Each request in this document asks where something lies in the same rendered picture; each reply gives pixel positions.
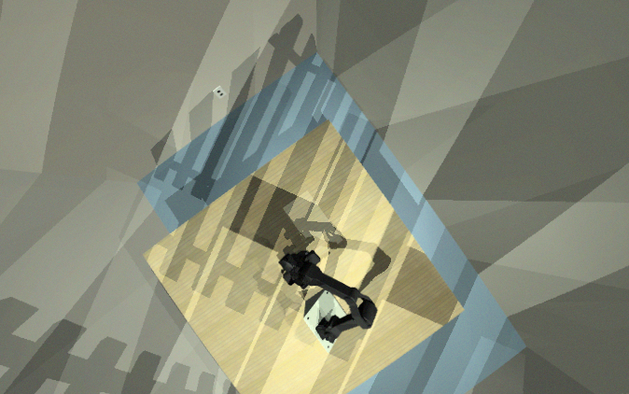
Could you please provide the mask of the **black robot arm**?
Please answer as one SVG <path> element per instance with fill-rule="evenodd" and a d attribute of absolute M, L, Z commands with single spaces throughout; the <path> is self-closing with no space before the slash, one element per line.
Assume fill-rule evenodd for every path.
<path fill-rule="evenodd" d="M 311 262 L 300 260 L 297 254 L 287 253 L 279 264 L 285 271 L 292 275 L 293 282 L 302 289 L 308 286 L 319 286 L 331 294 L 342 298 L 348 304 L 350 313 L 345 317 L 332 316 L 329 321 L 322 319 L 315 328 L 321 339 L 331 344 L 343 331 L 355 327 L 369 329 L 377 316 L 378 309 L 369 296 L 360 293 L 356 288 L 351 288 L 341 281 L 324 274 L 319 267 Z M 304 267 L 303 267 L 304 266 Z M 302 268 L 303 267 L 303 268 Z M 356 300 L 363 301 L 357 308 Z"/>

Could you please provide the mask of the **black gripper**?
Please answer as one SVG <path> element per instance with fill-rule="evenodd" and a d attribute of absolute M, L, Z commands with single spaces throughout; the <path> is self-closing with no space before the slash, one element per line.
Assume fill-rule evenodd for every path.
<path fill-rule="evenodd" d="M 311 263 L 313 263 L 314 265 L 317 265 L 317 264 L 321 261 L 321 259 L 317 256 L 317 254 L 316 254 L 313 250 L 312 250 L 312 251 L 310 251 L 310 252 L 309 252 L 309 253 L 308 253 L 305 257 L 303 257 L 302 259 L 303 259 L 303 260 L 305 260 L 305 261 L 311 262 Z M 283 273 L 283 278 L 285 279 L 285 281 L 286 281 L 286 282 L 287 282 L 290 286 L 292 286 L 292 285 L 294 284 L 294 282 L 293 282 L 293 280 L 292 280 L 292 275 L 291 275 L 291 273 L 289 273 L 289 274 L 288 274 L 287 272 L 284 272 L 284 273 Z"/>

